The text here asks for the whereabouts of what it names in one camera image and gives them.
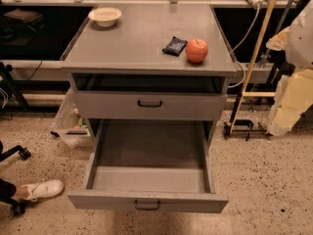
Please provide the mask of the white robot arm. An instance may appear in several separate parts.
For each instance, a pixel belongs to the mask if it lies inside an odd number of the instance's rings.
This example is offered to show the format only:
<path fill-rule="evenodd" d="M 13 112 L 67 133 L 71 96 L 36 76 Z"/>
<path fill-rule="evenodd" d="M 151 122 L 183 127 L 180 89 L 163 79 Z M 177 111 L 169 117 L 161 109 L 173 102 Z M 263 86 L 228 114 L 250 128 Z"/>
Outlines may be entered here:
<path fill-rule="evenodd" d="M 294 66 L 292 75 L 283 75 L 279 81 L 268 117 L 267 132 L 282 136 L 313 105 L 313 0 L 266 46 L 284 50 L 287 62 Z"/>

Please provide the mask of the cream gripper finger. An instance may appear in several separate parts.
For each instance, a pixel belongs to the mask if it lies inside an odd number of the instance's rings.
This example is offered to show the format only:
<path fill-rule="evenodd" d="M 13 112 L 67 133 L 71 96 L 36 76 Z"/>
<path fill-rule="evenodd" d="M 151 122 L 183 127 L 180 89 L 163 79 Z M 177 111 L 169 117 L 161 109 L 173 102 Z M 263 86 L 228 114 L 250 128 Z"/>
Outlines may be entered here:
<path fill-rule="evenodd" d="M 284 28 L 267 41 L 266 47 L 274 51 L 286 51 L 288 46 L 289 33 L 290 28 Z"/>
<path fill-rule="evenodd" d="M 313 70 L 295 69 L 283 75 L 277 85 L 267 132 L 282 136 L 292 130 L 300 117 L 313 105 Z"/>

